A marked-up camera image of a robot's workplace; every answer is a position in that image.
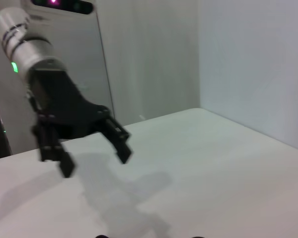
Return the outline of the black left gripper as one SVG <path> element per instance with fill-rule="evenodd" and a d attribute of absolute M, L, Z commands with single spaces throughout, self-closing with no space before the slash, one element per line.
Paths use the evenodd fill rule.
<path fill-rule="evenodd" d="M 61 139 L 75 139 L 96 132 L 102 133 L 112 144 L 122 164 L 128 162 L 132 155 L 127 144 L 130 134 L 111 117 L 107 107 L 85 99 L 67 72 L 34 70 L 30 74 L 29 88 L 42 114 L 47 116 L 39 115 L 32 127 L 41 162 L 58 162 L 61 175 L 70 178 L 75 163 L 58 135 Z"/>

